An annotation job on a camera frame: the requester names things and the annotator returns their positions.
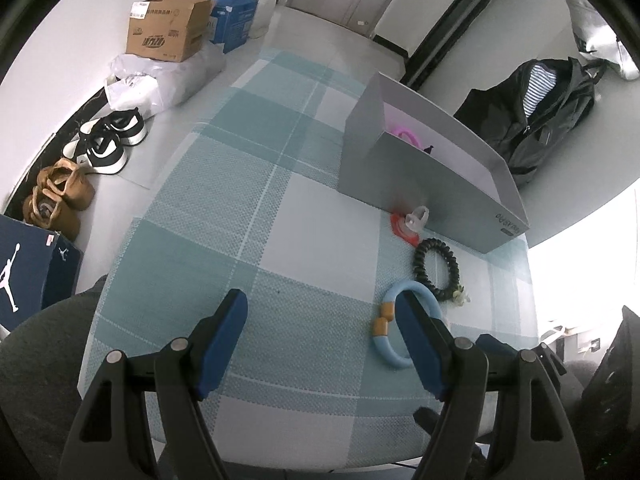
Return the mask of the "grey phone box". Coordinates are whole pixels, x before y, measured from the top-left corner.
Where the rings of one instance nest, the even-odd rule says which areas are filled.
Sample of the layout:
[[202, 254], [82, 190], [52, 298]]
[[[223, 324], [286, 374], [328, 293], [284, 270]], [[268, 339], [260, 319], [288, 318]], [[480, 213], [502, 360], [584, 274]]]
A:
[[337, 188], [390, 214], [425, 207], [427, 229], [483, 254], [529, 228], [502, 157], [439, 106], [381, 73], [346, 119]]

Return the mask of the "brown shoe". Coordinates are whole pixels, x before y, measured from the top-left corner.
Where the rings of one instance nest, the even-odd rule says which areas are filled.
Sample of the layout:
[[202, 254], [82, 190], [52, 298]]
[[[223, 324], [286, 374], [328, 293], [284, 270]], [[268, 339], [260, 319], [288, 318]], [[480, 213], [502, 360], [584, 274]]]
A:
[[24, 220], [32, 226], [62, 234], [74, 242], [80, 231], [80, 221], [61, 196], [48, 188], [35, 186], [23, 203]]
[[52, 166], [41, 169], [37, 184], [61, 197], [68, 206], [78, 211], [88, 209], [96, 195], [85, 171], [67, 158], [61, 158]]

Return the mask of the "white bag hanging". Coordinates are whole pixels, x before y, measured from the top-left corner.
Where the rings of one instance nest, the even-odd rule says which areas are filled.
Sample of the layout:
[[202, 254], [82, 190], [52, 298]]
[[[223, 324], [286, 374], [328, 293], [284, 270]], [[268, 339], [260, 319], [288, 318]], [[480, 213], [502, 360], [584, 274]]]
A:
[[639, 78], [639, 69], [614, 29], [588, 0], [565, 0], [578, 52], [588, 61], [610, 64], [625, 80]]

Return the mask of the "black white sneaker near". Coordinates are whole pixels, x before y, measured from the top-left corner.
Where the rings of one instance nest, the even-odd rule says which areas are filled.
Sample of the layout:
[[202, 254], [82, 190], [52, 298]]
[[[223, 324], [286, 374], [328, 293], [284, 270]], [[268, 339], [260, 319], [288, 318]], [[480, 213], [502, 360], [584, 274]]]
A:
[[64, 145], [62, 155], [89, 174], [112, 176], [122, 171], [128, 162], [118, 135], [111, 130], [76, 134]]

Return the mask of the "checkered teal tablecloth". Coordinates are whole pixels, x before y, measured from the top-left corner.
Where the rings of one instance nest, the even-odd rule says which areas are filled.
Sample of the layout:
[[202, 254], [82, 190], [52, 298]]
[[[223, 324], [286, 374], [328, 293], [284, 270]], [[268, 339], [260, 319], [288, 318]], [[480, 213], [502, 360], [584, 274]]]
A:
[[[107, 275], [78, 379], [107, 353], [141, 356], [186, 336], [232, 289], [248, 315], [202, 412], [235, 464], [340, 470], [413, 458], [435, 406], [415, 370], [388, 365], [371, 325], [412, 275], [390, 214], [337, 188], [345, 122], [367, 84], [288, 52], [256, 61], [184, 140]], [[442, 310], [457, 336], [536, 344], [525, 235], [454, 250], [471, 301]]]

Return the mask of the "brown shoe upper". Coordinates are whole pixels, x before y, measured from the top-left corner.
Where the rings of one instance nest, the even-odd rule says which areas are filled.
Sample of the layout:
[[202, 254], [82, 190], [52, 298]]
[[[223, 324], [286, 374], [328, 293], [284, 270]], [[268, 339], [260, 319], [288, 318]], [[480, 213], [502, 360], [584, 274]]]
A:
[[78, 211], [88, 209], [96, 195], [85, 171], [67, 158], [61, 158], [52, 166], [41, 169], [37, 184], [61, 197], [68, 206]]

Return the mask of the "navy Jordan shoe box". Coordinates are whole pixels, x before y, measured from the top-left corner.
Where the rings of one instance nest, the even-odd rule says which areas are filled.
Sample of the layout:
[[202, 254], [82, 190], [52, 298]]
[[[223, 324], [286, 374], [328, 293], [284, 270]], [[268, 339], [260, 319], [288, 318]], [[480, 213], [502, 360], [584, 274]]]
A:
[[54, 231], [1, 216], [1, 326], [15, 330], [73, 295], [82, 252]]

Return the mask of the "blue cardboard box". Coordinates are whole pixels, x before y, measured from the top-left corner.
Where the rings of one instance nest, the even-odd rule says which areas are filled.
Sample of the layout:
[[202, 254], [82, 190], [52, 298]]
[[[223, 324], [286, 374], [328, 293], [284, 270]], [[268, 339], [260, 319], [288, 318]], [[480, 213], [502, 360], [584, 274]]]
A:
[[227, 54], [242, 47], [248, 39], [258, 6], [257, 0], [214, 0], [209, 17], [212, 44]]

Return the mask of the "black white sneaker far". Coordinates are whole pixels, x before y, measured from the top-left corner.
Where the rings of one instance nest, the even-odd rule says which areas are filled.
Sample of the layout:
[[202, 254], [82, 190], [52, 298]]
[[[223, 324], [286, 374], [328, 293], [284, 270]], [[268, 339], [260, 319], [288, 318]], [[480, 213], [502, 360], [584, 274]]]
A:
[[85, 122], [79, 128], [79, 131], [86, 136], [102, 130], [113, 131], [120, 143], [130, 148], [140, 144], [148, 133], [144, 119], [137, 108], [114, 110], [104, 117]]

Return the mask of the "brown cardboard box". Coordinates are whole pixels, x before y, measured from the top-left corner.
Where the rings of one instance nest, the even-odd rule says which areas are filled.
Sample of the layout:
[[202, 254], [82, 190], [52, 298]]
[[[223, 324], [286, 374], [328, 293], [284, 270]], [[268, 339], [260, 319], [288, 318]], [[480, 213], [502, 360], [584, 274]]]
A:
[[182, 62], [201, 50], [209, 37], [214, 0], [141, 0], [129, 12], [126, 53]]

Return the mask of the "black mirror frame stand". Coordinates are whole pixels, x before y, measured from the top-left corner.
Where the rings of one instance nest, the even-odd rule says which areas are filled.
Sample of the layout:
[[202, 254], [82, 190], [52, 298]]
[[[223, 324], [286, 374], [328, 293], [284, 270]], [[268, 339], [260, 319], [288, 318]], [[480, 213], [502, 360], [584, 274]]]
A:
[[491, 0], [454, 0], [408, 58], [400, 82], [420, 90]]

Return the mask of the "brown shoe lower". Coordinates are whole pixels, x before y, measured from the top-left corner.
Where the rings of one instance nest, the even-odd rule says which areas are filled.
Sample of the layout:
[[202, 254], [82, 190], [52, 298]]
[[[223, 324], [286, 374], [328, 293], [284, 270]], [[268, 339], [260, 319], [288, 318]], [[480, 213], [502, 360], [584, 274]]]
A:
[[62, 234], [74, 242], [80, 231], [80, 221], [61, 196], [48, 188], [35, 186], [23, 203], [24, 220], [32, 226]]

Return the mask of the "black white sneaker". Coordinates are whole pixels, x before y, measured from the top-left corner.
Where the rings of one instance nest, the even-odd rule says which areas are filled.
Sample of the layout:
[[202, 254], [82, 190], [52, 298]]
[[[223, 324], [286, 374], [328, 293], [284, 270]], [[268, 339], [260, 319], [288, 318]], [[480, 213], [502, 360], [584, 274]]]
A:
[[62, 155], [89, 174], [112, 176], [122, 171], [128, 162], [118, 135], [111, 130], [76, 134], [64, 145]]
[[140, 144], [148, 133], [144, 119], [137, 108], [114, 110], [104, 117], [85, 122], [79, 128], [79, 131], [86, 136], [102, 130], [113, 131], [120, 143], [130, 148]]

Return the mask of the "grey chair seat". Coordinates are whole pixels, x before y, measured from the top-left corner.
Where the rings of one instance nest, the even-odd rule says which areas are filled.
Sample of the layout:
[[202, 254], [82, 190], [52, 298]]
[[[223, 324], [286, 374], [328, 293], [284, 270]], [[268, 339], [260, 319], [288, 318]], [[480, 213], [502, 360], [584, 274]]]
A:
[[31, 316], [1, 343], [1, 411], [37, 474], [58, 476], [77, 382], [106, 277]]

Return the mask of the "black spiral hair tie flower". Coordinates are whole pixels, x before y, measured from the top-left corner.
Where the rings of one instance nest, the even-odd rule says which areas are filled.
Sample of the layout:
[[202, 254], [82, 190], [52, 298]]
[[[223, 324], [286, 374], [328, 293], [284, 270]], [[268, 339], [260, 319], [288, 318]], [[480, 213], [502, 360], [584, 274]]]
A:
[[461, 283], [459, 263], [452, 249], [442, 240], [421, 240], [413, 253], [414, 278], [424, 285], [439, 302], [462, 307], [471, 301]]

